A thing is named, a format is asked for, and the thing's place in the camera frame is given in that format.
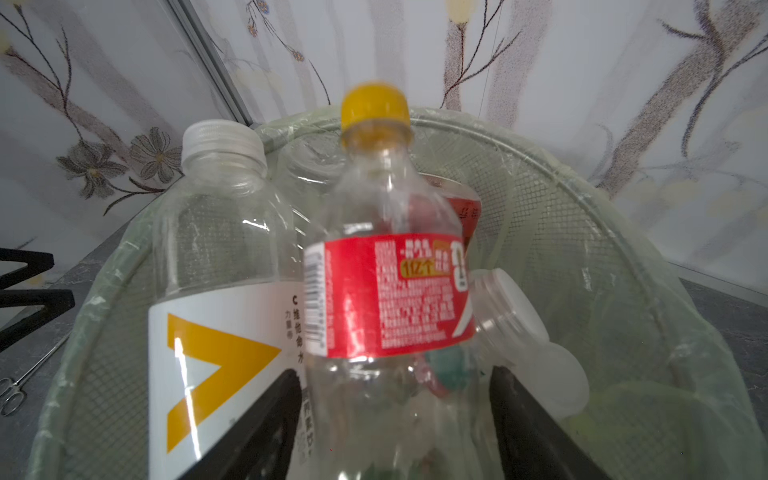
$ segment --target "yellow bottle cap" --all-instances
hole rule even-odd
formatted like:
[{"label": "yellow bottle cap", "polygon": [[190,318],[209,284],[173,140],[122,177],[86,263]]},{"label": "yellow bottle cap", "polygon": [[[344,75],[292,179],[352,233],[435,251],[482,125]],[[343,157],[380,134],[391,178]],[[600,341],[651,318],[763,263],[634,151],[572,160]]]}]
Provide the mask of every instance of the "yellow bottle cap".
[{"label": "yellow bottle cap", "polygon": [[411,126],[406,96],[392,85],[360,85],[344,97],[341,104],[341,131],[366,120],[391,120]]}]

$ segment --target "bottle neck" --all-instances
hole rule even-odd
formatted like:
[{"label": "bottle neck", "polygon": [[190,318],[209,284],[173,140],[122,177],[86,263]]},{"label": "bottle neck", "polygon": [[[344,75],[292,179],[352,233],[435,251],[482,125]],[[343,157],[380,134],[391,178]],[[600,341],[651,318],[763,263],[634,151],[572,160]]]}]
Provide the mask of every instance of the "bottle neck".
[{"label": "bottle neck", "polygon": [[405,125],[367,121],[345,132],[342,143],[357,169],[396,179],[419,174],[409,156],[411,139],[412,132]]},{"label": "bottle neck", "polygon": [[472,309],[478,331],[504,357],[517,364],[534,342],[515,319],[514,308],[491,274],[476,278],[470,286]]},{"label": "bottle neck", "polygon": [[195,181],[210,184],[238,184],[248,177],[264,179],[266,166],[240,154],[221,151],[203,152],[184,160],[184,175]]}]

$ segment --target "black metal stand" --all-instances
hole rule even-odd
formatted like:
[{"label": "black metal stand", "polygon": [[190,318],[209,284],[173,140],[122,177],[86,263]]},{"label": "black metal stand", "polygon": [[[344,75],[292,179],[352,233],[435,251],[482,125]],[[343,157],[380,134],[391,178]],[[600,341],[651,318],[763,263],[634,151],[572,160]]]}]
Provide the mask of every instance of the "black metal stand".
[{"label": "black metal stand", "polygon": [[507,480],[609,480],[505,367],[493,367],[491,411]]},{"label": "black metal stand", "polygon": [[71,290],[4,290],[54,266],[53,255],[0,248],[0,261],[25,266],[0,276],[0,308],[42,305],[42,309],[0,330],[0,352],[74,306]]},{"label": "black metal stand", "polygon": [[300,410],[299,377],[286,370],[180,480],[283,480]]}]

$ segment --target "white bottle cap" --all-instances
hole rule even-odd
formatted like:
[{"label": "white bottle cap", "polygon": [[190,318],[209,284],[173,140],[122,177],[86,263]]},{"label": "white bottle cap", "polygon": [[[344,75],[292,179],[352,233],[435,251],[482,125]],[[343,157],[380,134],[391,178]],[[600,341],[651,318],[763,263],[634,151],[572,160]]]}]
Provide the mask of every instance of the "white bottle cap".
[{"label": "white bottle cap", "polygon": [[530,350],[512,372],[555,420],[581,413],[589,402],[587,374],[576,357],[557,343]]},{"label": "white bottle cap", "polygon": [[239,154],[256,161],[266,171],[264,144],[259,134],[230,120],[203,120],[192,124],[181,141],[181,163],[206,152]]}]

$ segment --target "flower pattern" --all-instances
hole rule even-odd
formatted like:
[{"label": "flower pattern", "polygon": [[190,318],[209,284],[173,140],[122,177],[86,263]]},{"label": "flower pattern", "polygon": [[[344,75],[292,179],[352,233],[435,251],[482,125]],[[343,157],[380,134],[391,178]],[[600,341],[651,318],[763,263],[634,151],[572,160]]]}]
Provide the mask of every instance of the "flower pattern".
[{"label": "flower pattern", "polygon": [[110,161],[114,151],[105,144],[79,141],[70,148],[66,157],[58,157],[59,166],[67,172],[69,180],[82,177],[85,180],[80,196],[91,198],[94,194],[107,198],[114,194],[110,178],[124,174],[128,168]]},{"label": "flower pattern", "polygon": [[293,55],[296,61],[304,61],[304,55],[302,55],[300,51],[291,47],[288,47],[288,51],[290,51],[290,54]]},{"label": "flower pattern", "polygon": [[131,142],[131,158],[144,164],[139,176],[144,180],[157,175],[167,184],[174,179],[174,171],[181,166],[181,147],[170,147],[170,136],[152,127],[147,135],[138,135]]}]

